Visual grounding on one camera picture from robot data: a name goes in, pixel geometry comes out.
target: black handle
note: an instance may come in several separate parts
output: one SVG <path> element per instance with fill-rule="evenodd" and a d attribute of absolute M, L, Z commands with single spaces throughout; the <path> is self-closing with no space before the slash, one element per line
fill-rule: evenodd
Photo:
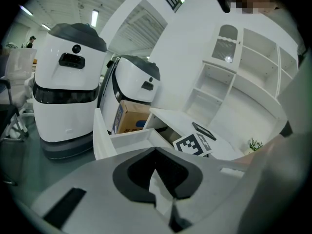
<path fill-rule="evenodd" d="M 146 90 L 148 90 L 148 91 L 151 91 L 151 90 L 153 90 L 154 85 L 151 84 L 151 83 L 148 82 L 148 81 L 145 81 L 145 82 L 143 83 L 143 85 L 141 86 L 141 88 L 144 88 L 144 89 L 146 89 Z"/>
<path fill-rule="evenodd" d="M 63 53 L 58 60 L 60 66 L 83 69 L 85 64 L 85 59 L 80 56 L 73 54 Z"/>
<path fill-rule="evenodd" d="M 0 84 L 4 84 L 7 89 L 11 89 L 11 84 L 8 80 L 0 79 Z"/>

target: person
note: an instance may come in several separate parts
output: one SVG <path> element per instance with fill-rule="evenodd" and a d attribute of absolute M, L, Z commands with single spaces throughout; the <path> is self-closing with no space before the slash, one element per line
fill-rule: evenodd
<path fill-rule="evenodd" d="M 32 48 L 33 47 L 33 42 L 34 42 L 34 40 L 36 40 L 36 38 L 34 37 L 34 36 L 31 36 L 30 38 L 29 38 L 29 41 L 27 41 L 26 43 L 24 43 L 21 47 L 22 48 Z"/>

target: white wall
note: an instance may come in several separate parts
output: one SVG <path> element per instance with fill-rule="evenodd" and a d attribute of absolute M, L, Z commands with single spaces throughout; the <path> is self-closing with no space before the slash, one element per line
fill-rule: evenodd
<path fill-rule="evenodd" d="M 160 36 L 151 55 L 160 69 L 161 86 L 152 106 L 179 110 L 184 105 L 202 64 L 216 24 L 248 28 L 275 41 L 296 58 L 297 44 L 262 14 L 246 15 L 233 9 L 223 13 L 216 0 L 187 0 Z"/>

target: black slot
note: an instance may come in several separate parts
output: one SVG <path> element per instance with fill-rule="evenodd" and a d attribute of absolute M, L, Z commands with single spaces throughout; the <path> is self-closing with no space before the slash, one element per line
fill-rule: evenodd
<path fill-rule="evenodd" d="M 74 209 L 77 207 L 86 191 L 80 188 L 72 188 L 60 201 L 44 216 L 44 220 L 61 228 Z"/>
<path fill-rule="evenodd" d="M 60 66 L 83 69 L 85 65 L 85 59 L 80 56 L 64 53 L 61 55 L 58 63 Z"/>
<path fill-rule="evenodd" d="M 151 83 L 149 83 L 148 81 L 145 81 L 145 82 L 143 83 L 143 85 L 142 85 L 141 88 L 144 88 L 144 89 L 146 89 L 146 90 L 151 91 L 151 90 L 153 90 L 154 85 L 151 84 Z"/>

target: white cabinet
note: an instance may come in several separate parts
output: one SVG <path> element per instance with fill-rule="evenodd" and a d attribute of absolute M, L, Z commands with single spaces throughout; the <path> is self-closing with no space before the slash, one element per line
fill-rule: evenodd
<path fill-rule="evenodd" d="M 241 150 L 251 137 L 271 140 L 287 122 L 277 97 L 296 75 L 296 59 L 230 25 L 216 29 L 208 49 L 183 111 Z"/>
<path fill-rule="evenodd" d="M 236 72 L 242 51 L 242 30 L 232 25 L 216 27 L 203 61 Z"/>

